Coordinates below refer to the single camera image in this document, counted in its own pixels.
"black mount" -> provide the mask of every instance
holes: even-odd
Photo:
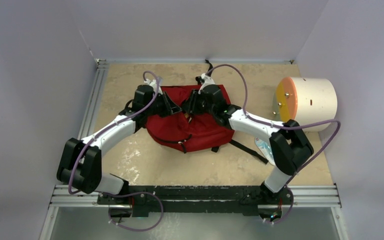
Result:
[[[189,115],[211,114],[218,125],[228,129],[232,129],[229,118],[236,110],[241,109],[239,106],[228,104],[222,90],[215,84],[204,87],[201,94],[198,90],[193,90],[181,107]]]
[[[149,108],[147,108],[144,112],[133,118],[136,122],[135,132],[145,127],[149,116],[158,115],[164,118],[182,111],[182,109],[170,99],[166,92],[157,94],[158,95],[152,105],[149,106]],[[150,85],[144,84],[137,86],[137,89],[134,92],[134,98],[129,101],[131,102],[131,107],[126,105],[119,115],[130,116],[138,112],[152,100],[153,95],[154,89]]]
[[[80,151],[85,144],[75,138],[65,143],[59,162],[56,178],[68,184],[72,169]],[[99,185],[102,177],[101,150],[97,146],[88,147],[84,154],[83,163],[79,163],[74,173],[72,186],[86,194],[93,192]]]
[[[298,127],[295,120],[283,124],[285,127]],[[314,153],[313,146],[302,129],[274,132],[270,137],[274,163],[283,173],[292,176]]]
[[[269,218],[277,206],[291,204],[288,190],[282,189],[275,198],[262,197],[260,186],[129,186],[129,193],[148,192],[161,201],[165,213],[240,213],[244,216]],[[134,203],[132,217],[148,217],[149,213],[160,212],[157,200],[147,194],[116,198],[99,196],[99,205],[129,205]]]

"gray wall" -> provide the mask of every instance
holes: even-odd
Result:
[[[67,0],[96,58],[295,59],[328,0]]]
[[[0,0],[0,239],[33,240],[94,60],[61,0]]]
[[[329,0],[297,63],[337,92],[343,127],[326,155],[349,234],[384,239],[384,0]]]

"black strap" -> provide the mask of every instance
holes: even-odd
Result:
[[[237,141],[235,141],[233,139],[230,140],[229,143],[232,144],[233,146],[237,147],[238,149],[240,149],[240,150],[242,150],[244,152],[247,152],[247,153],[251,154],[252,156],[258,158],[264,164],[267,164],[269,162],[265,157],[263,157],[260,154],[258,154],[258,152],[256,152],[256,151],[254,151],[254,150],[252,150],[252,149],[242,145],[241,143],[239,143],[239,142],[237,142]]]
[[[181,146],[181,149],[183,149],[183,153],[186,154],[187,151],[186,151],[186,147],[185,147],[185,145],[183,145],[183,143],[179,143],[179,144],[180,144],[180,146]]]
[[[210,71],[211,69],[213,69],[213,65],[211,64],[210,61],[208,61],[207,59],[205,59],[205,63],[209,64],[208,71]],[[204,80],[201,78],[201,76],[196,76],[196,77],[195,77],[195,81],[197,82],[198,85],[201,85],[201,84],[204,83]]]
[[[211,148],[211,152],[217,153],[219,151],[220,146],[215,146]]]
[[[213,65],[211,64],[210,61],[208,61],[207,59],[205,59],[205,62],[206,62],[207,64],[209,64],[208,71],[210,71],[211,69],[213,69]]]
[[[124,106],[124,110],[127,110],[127,108],[129,107],[130,103],[133,102],[133,99],[130,99],[126,105]]]

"purple cable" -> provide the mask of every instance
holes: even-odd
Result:
[[[283,129],[283,130],[300,130],[300,129],[306,129],[306,128],[311,128],[311,127],[315,127],[315,126],[320,126],[320,125],[323,125],[323,124],[336,123],[336,129],[335,129],[335,131],[333,131],[332,135],[329,137],[329,139],[326,141],[326,143],[323,144],[323,146],[321,146],[320,150],[317,151],[306,163],[304,163],[301,167],[299,167],[298,170],[294,173],[294,175],[291,176],[289,178],[289,180],[286,182],[285,187],[290,192],[291,199],[292,199],[292,204],[290,205],[290,207],[289,207],[288,211],[286,212],[286,214],[282,217],[282,219],[283,219],[283,218],[285,218],[285,217],[287,217],[289,215],[289,212],[292,210],[292,206],[294,204],[294,195],[292,194],[292,191],[289,189],[289,187],[287,185],[292,181],[292,179],[298,174],[299,171],[301,171],[308,164],[310,164],[314,159],[317,158],[317,156],[319,156],[323,152],[323,150],[326,149],[326,147],[332,142],[334,137],[337,135],[339,129],[341,128],[341,122],[339,120],[336,120],[336,119],[330,119],[330,120],[319,121],[319,122],[315,122],[315,123],[311,123],[311,124],[307,124],[307,125],[302,125],[302,126],[288,127],[288,126],[283,126],[283,125],[275,125],[275,124],[272,125],[270,122],[266,122],[266,121],[261,121],[261,120],[255,119],[255,118],[251,117],[250,115],[248,115],[247,110],[246,110],[247,101],[248,101],[248,86],[247,86],[247,82],[245,81],[244,75],[242,75],[242,73],[241,73],[241,71],[239,71],[239,69],[237,69],[235,66],[230,65],[230,64],[220,64],[220,65],[215,66],[212,69],[210,69],[206,73],[206,75],[210,74],[212,71],[214,71],[215,69],[218,69],[220,67],[230,67],[230,68],[232,68],[233,70],[235,70],[239,74],[240,78],[243,81],[243,86],[245,87],[245,101],[243,101],[243,106],[242,106],[243,114],[245,114],[245,116],[247,118],[249,118],[250,120],[252,120],[252,121],[254,121],[256,123],[264,124],[266,126],[273,126],[273,127],[276,127],[276,128],[279,128],[279,129]]]
[[[131,197],[131,196],[135,196],[135,195],[139,195],[139,194],[147,194],[147,195],[151,195],[153,196],[159,203],[159,207],[161,208],[161,215],[159,216],[158,218],[158,221],[156,221],[156,223],[148,228],[143,228],[143,229],[137,229],[137,228],[131,228],[131,227],[128,227],[128,226],[124,226],[124,225],[121,225],[119,224],[118,222],[115,222],[112,218],[111,218],[111,208],[108,209],[108,217],[109,217],[109,221],[116,225],[117,227],[121,227],[123,229],[126,229],[126,230],[130,230],[130,231],[133,231],[133,232],[146,232],[148,230],[151,230],[153,228],[155,228],[158,224],[160,224],[161,220],[163,219],[163,216],[164,216],[164,211],[163,211],[163,203],[161,202],[161,200],[155,196],[154,194],[150,193],[150,192],[146,192],[146,191],[139,191],[139,192],[135,192],[135,193],[130,193],[130,194],[126,194],[126,195],[114,195],[114,194],[110,194],[110,193],[105,193],[106,195],[108,196],[111,196],[113,198],[126,198],[126,197]]]
[[[145,77],[146,74],[151,74],[151,75],[154,77],[154,79],[156,80],[156,88],[159,89],[159,88],[160,88],[160,82],[158,81],[158,77],[157,77],[157,75],[156,75],[155,73],[153,73],[152,71],[144,71],[144,72],[143,72],[143,75],[142,75],[144,81],[146,81],[146,77]],[[82,159],[83,155],[85,154],[86,149],[87,149],[87,148],[94,142],[95,139],[99,138],[102,134],[106,133],[109,129],[113,128],[114,126],[117,126],[118,124],[120,124],[120,123],[122,123],[122,122],[125,122],[125,121],[127,121],[127,120],[129,120],[129,119],[132,119],[132,118],[134,118],[135,116],[137,116],[137,115],[139,115],[139,114],[141,114],[141,113],[143,113],[143,112],[144,112],[147,108],[149,108],[149,107],[151,106],[151,104],[155,101],[155,99],[157,98],[157,95],[158,95],[158,94],[154,94],[154,95],[152,96],[151,101],[150,101],[146,106],[144,106],[141,110],[139,110],[139,111],[135,112],[134,114],[132,114],[132,115],[126,117],[126,118],[123,118],[123,119],[121,119],[121,120],[119,120],[119,121],[117,121],[117,122],[113,122],[112,124],[106,126],[106,127],[103,128],[102,130],[100,130],[99,132],[97,132],[97,133],[95,134],[95,136],[94,136],[92,139],[90,139],[90,140],[84,145],[84,147],[83,147],[83,148],[81,149],[81,151],[80,151],[80,154],[77,156],[77,159],[75,160],[75,162],[74,162],[74,166],[73,166],[73,168],[72,168],[72,170],[71,170],[70,179],[69,179],[69,181],[68,181],[68,192],[69,192],[70,194],[76,194],[76,193],[80,192],[80,190],[73,191],[73,190],[72,190],[72,187],[73,187],[73,180],[74,180],[74,175],[75,175],[76,169],[77,169],[77,167],[78,167],[78,165],[79,165],[80,159]],[[105,193],[105,194],[107,194],[107,195],[109,195],[109,196],[112,196],[113,198],[125,198],[125,197],[130,197],[130,196],[139,195],[139,194],[148,194],[148,195],[153,196],[153,197],[159,202],[159,205],[160,205],[160,207],[161,207],[161,216],[160,216],[160,218],[159,218],[159,220],[157,221],[156,224],[154,224],[154,225],[151,226],[151,227],[145,228],[145,229],[135,229],[135,228],[130,228],[130,227],[123,226],[123,225],[120,225],[120,224],[116,224],[117,226],[119,226],[119,227],[121,227],[121,228],[130,230],[130,231],[135,231],[135,232],[144,232],[144,231],[148,231],[148,230],[151,230],[151,229],[155,228],[155,227],[161,222],[161,220],[163,219],[163,215],[164,215],[163,203],[162,203],[161,200],[160,200],[157,196],[155,196],[154,194],[151,194],[151,193],[149,193],[149,192],[135,192],[135,193],[126,194],[126,195],[114,195],[114,194],[111,194],[111,193]]]

